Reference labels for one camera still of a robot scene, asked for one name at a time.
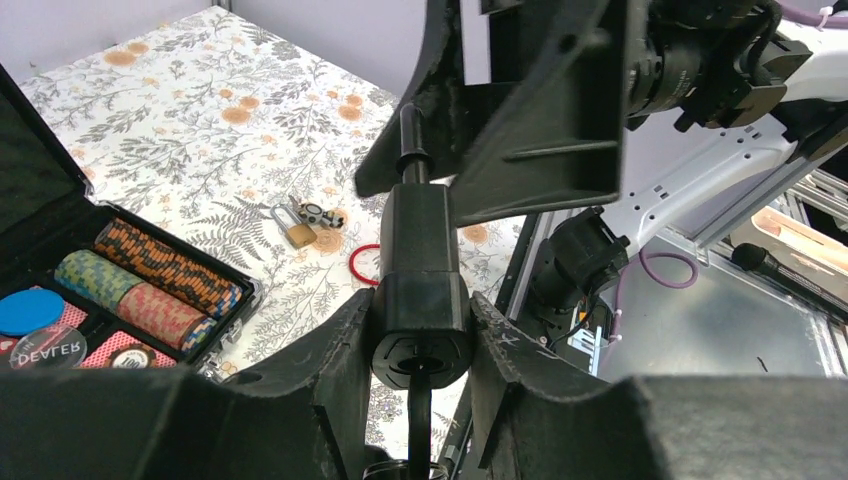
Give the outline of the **floral tablecloth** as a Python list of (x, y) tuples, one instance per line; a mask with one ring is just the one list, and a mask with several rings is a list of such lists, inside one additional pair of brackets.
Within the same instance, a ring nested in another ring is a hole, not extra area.
[[(219, 7), (21, 88), (97, 199), (260, 281), (264, 300), (220, 353), (218, 377), (281, 350), (364, 286), (347, 262), (378, 242), (385, 200), (359, 198), (353, 174), (394, 94)], [(269, 214), (289, 196), (346, 224), (295, 249)]]

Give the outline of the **small brass padlock astronaut keychain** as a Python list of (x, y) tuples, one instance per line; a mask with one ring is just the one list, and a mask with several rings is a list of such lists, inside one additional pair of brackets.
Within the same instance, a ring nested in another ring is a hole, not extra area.
[(289, 196), (287, 202), (271, 206), (269, 214), (295, 249), (316, 242), (317, 228), (341, 229), (346, 224), (343, 214), (324, 209), (316, 203), (297, 200), (293, 196)]

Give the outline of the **black padlock with keys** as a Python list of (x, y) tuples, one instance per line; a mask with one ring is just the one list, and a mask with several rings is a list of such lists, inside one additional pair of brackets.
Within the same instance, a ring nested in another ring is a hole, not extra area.
[(407, 393), (408, 455), (367, 468), (367, 479), (430, 478), (432, 393), (456, 382), (473, 352), (452, 204), (447, 186), (430, 180), (420, 109), (403, 105), (398, 127), (401, 179), (382, 213), (381, 279), (369, 338), (375, 376)]

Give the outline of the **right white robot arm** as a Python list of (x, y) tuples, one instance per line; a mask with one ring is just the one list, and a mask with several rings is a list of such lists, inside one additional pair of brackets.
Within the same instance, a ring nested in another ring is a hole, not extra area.
[(484, 1), (469, 85), (455, 1), (427, 5), (413, 77), (355, 174), (385, 193), (387, 307), (454, 299), (462, 227), (575, 211), (542, 239), (531, 310), (597, 296), (661, 229), (750, 178), (765, 203), (847, 141), (847, 6)]

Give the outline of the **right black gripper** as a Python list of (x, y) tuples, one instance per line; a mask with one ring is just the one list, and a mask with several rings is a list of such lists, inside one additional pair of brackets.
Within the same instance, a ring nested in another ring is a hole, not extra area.
[(483, 1), (488, 109), (450, 191), (460, 226), (620, 196), (624, 109), (638, 126), (703, 72), (703, 33), (674, 1)]

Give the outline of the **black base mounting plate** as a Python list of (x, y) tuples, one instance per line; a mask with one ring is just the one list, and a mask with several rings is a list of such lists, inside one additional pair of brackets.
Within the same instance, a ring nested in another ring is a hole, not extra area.
[(484, 322), (480, 371), (471, 373), (457, 410), (457, 438), (447, 445), (453, 455), (441, 463), (451, 479), (465, 479), (468, 446), (479, 449), (478, 467), (488, 479), (545, 479), (577, 475), (588, 458), (568, 460), (552, 448), (576, 445), (589, 430), (589, 401), (604, 386), (545, 349), (512, 325), (525, 305), (533, 265), (541, 242), (574, 216), (563, 210), (531, 215), (513, 252), (507, 277), (495, 304), (476, 298), (474, 310)]

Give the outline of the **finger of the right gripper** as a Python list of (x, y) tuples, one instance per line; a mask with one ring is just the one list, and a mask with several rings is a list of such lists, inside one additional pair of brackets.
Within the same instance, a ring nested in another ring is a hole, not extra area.
[(433, 159), (430, 176), (456, 175), (472, 142), (468, 123), (458, 1), (426, 4), (424, 36), (412, 78), (380, 135), (356, 170), (359, 196), (389, 191), (401, 179), (396, 167), (401, 157), (401, 109), (413, 105), (420, 111), (422, 149)]

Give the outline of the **black poker chip case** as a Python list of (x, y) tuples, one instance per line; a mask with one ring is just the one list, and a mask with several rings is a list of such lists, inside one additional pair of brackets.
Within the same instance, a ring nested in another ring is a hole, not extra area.
[(211, 371), (260, 283), (91, 184), (1, 77), (1, 366)]

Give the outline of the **red cable lock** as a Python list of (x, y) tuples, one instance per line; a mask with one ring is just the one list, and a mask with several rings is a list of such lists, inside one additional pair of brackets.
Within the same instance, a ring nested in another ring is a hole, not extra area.
[(348, 270), (352, 277), (370, 287), (380, 282), (380, 245), (371, 243), (355, 248), (348, 258)]

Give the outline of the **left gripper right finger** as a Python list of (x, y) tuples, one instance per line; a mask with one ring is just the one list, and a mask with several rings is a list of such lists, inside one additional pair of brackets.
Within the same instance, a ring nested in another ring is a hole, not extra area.
[(635, 376), (606, 383), (481, 294), (469, 385), (490, 479), (843, 479), (842, 379)]

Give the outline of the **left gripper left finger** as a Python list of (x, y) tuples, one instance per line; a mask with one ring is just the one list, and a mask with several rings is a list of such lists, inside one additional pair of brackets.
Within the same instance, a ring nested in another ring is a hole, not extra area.
[(192, 370), (1, 377), (5, 479), (358, 479), (373, 293), (223, 383)]

